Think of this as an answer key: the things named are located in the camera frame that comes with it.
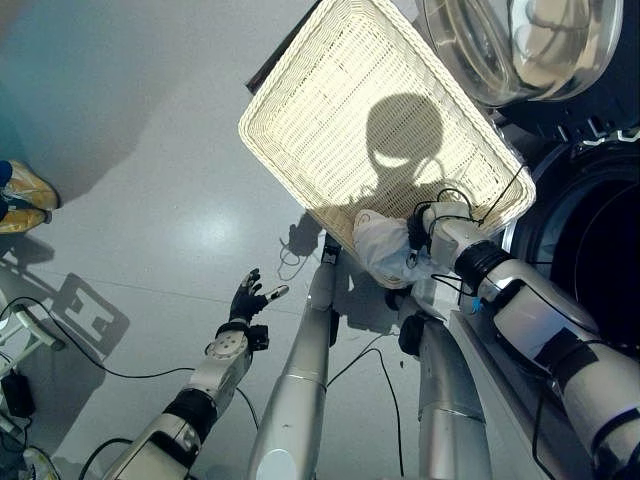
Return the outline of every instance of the transparent lid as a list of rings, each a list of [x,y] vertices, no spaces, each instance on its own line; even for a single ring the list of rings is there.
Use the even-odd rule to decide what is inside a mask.
[[[436,53],[490,106],[564,100],[606,69],[623,0],[422,0]]]

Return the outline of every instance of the metal stand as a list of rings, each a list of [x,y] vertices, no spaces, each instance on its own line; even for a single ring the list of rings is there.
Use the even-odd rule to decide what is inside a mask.
[[[253,444],[247,478],[314,478],[327,390],[331,305],[339,251],[327,235],[298,334]]]
[[[62,350],[65,345],[62,340],[44,330],[39,325],[38,319],[24,305],[15,305],[12,308],[12,313],[13,315],[9,316],[8,323],[4,328],[0,329],[0,345],[4,345],[9,338],[21,330],[27,330],[30,337],[22,352],[2,367],[0,378],[31,355],[40,345],[46,345],[52,350]]]
[[[420,478],[491,479],[480,398],[469,366],[444,319],[404,300],[400,345],[420,360]]]

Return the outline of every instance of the silver robot arm segment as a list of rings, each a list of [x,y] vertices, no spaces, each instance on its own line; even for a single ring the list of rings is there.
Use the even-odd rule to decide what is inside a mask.
[[[189,382],[131,446],[114,462],[108,480],[183,480],[202,444],[225,412],[234,391],[251,366],[253,352],[268,346],[265,326],[251,318],[288,287],[256,295],[257,270],[245,277],[231,305],[229,322],[216,332],[206,357]]]
[[[524,262],[489,240],[463,203],[432,203],[422,217],[432,259],[496,312],[504,339],[559,384],[562,402],[599,476],[638,468],[640,365],[600,341],[593,318]]]

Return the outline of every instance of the white wicker basket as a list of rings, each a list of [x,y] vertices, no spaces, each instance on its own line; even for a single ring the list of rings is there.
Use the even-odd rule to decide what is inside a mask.
[[[324,0],[258,91],[239,131],[354,255],[359,210],[406,217],[416,203],[455,187],[478,218],[520,167],[387,0]],[[534,199],[523,170],[482,228],[500,229]]]

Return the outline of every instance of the white cloth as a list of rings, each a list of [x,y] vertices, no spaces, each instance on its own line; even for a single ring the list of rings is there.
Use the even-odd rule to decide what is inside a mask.
[[[439,272],[425,248],[418,253],[415,268],[407,267],[411,248],[405,219],[387,218],[373,210],[361,210],[354,222],[353,243],[362,266],[368,272],[390,280],[397,285],[396,288],[404,288]]]

